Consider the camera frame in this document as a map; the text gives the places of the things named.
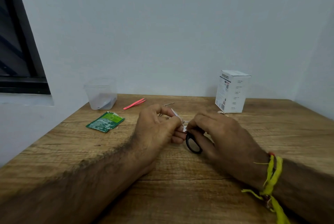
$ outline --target left hand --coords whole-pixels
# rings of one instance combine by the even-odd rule
[[[158,117],[159,113],[171,118]],[[148,167],[147,171],[153,168],[154,161],[168,143],[181,144],[186,139],[182,131],[182,121],[170,108],[153,104],[139,113],[132,143],[137,157]]]

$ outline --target right hand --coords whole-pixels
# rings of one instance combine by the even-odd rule
[[[262,189],[267,165],[254,162],[268,163],[269,155],[236,120],[217,112],[203,111],[189,122],[187,130],[217,167],[258,190]],[[214,143],[204,136],[204,132]]]

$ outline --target white box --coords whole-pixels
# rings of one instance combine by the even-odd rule
[[[222,70],[215,104],[225,113],[242,112],[250,79],[239,71]]]

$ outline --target plastic cup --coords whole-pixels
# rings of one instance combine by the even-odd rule
[[[117,100],[116,79],[101,77],[84,85],[90,107],[93,110],[110,110]]]

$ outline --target wood grain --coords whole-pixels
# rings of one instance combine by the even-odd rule
[[[123,110],[143,97],[147,98],[143,104]],[[104,111],[91,110],[86,104],[0,169],[0,204],[125,142],[142,108],[171,102],[185,120],[200,109],[218,111],[211,97],[123,94],[111,111],[125,120],[102,133],[85,126]],[[266,150],[334,175],[333,121],[290,100],[276,99],[247,99],[243,113],[229,116]],[[124,193],[100,222],[275,223],[275,215],[239,187],[185,146],[170,145],[156,168]]]

